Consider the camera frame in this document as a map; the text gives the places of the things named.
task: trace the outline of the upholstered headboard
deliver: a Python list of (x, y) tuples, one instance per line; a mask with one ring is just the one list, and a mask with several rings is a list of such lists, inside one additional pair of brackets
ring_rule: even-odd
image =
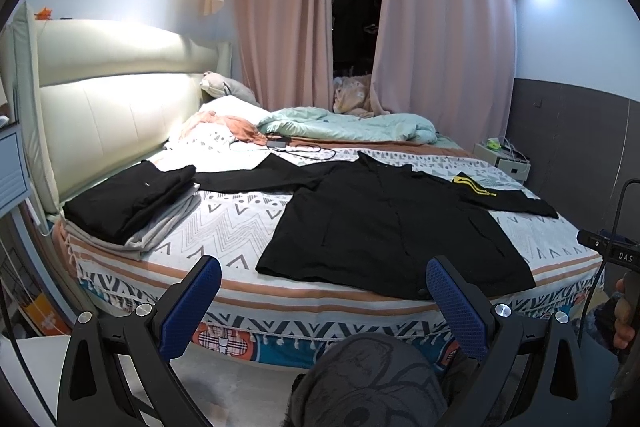
[(37, 205), (153, 152), (200, 107), (204, 71), (230, 76), (229, 42), (137, 23), (36, 21), (23, 4), (0, 36), (0, 76), (22, 124)]

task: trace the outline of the mint green comforter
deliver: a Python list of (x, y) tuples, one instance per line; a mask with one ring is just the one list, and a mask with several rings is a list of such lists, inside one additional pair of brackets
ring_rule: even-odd
[(272, 112), (258, 123), (258, 129), (264, 134), (317, 140), (416, 143), (435, 143), (437, 140), (433, 123), (417, 114), (359, 118), (317, 107), (292, 107)]

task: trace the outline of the yellow stripe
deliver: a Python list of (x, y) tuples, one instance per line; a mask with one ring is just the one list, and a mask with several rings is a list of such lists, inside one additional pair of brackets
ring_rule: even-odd
[(481, 188), (480, 185), (476, 184), (471, 178), (463, 178), (462, 176), (456, 176), (453, 178), (453, 182), (460, 185), (468, 185), (472, 188), (472, 190), (478, 194), (479, 196), (497, 196), (494, 192), (489, 192), (484, 188)]

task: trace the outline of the drawer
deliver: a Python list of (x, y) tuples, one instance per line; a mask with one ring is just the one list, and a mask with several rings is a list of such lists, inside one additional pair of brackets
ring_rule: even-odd
[(0, 130), (0, 217), (29, 195), (20, 128)]
[(531, 165), (523, 162), (512, 162), (511, 160), (498, 160), (496, 167), (502, 172), (506, 172), (514, 180), (525, 182), (529, 176)]

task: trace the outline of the white nightstand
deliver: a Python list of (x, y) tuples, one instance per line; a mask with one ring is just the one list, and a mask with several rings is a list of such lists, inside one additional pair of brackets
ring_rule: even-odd
[(480, 160), (497, 167), (502, 172), (510, 175), (514, 180), (524, 183), (529, 176), (530, 164), (521, 160), (513, 160), (511, 155), (503, 151), (487, 149), (484, 145), (476, 143), (474, 156)]

